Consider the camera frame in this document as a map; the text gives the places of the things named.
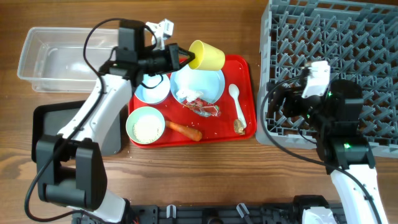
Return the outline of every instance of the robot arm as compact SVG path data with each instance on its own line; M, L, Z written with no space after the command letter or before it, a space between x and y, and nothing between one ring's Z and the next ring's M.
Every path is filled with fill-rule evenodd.
M318 131L320 159L357 178L372 197L382 223L388 223L379 196L372 151L366 138L357 131L364 103L361 87L348 80L329 84L330 67L326 61L308 63L302 71L300 86L282 85L275 92L269 112L273 114L283 106L286 117L303 116ZM331 175L349 224L377 223L369 199L351 178L329 168L326 173ZM324 212L322 209L305 211L302 221L313 223L320 217L327 217Z
M144 74L153 76L174 72L195 58L194 53L181 49L177 44L164 45L163 38L172 34L172 23L166 23L169 24L168 29L155 30L155 45L145 47L144 32L150 27L141 21L121 20L119 46L115 48L116 60L108 60L99 70L104 89L95 110L80 131L67 142L66 138L101 94L100 79L97 79L93 92L75 117L56 136L45 135L36 144L37 170L41 170L59 145L67 142L62 154L54 158L37 183L42 201L84 210L85 214L92 214L104 222L131 222L128 200L106 190L107 177L100 149L115 117L129 102ZM189 58L180 63L180 54ZM71 158L76 160L75 169L62 166L61 162Z

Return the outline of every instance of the clear plastic container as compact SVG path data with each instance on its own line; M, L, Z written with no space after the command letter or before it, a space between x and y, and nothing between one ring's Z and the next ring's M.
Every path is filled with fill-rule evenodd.
M31 82L35 91L91 92L96 75L83 60L83 44L90 30L31 28L19 59L18 77ZM87 45L88 61L99 69L117 44L118 30L95 30Z

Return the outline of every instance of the carrot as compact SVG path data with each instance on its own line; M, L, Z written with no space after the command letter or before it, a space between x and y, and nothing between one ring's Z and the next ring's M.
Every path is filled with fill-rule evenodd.
M174 131L177 131L194 141L200 141L202 137L202 134L199 130L182 126L171 121L166 121L166 127L173 129Z

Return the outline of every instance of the red tray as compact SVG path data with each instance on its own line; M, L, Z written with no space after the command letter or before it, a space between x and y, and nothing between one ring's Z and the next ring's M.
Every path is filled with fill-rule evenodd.
M239 139L247 139L256 132L256 112L254 109L251 79L248 63L239 55L227 55L225 57L225 65L222 69L225 77L225 88L221 98L215 103L220 108L221 115L219 118L204 118L197 115L190 109L182 106L174 99L171 92L168 97L158 105L147 105L139 101L133 96L129 102L129 114L142 106L151 106L158 109L167 121L186 125L202 132L201 141L195 142L183 136L182 134L165 128L163 135L151 144L135 145L141 148L182 146L188 144L200 144L210 142L232 141ZM236 114L234 100L228 93L229 84L234 83L239 88L239 103L242 108L247 127L246 134L238 135L234 132L233 121L238 118Z

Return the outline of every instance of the yellow cup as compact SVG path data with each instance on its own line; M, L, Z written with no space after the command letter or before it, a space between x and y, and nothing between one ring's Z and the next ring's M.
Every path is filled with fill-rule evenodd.
M195 53L195 59L188 64L191 69L218 71L224 66L224 52L200 40L195 40L189 51Z

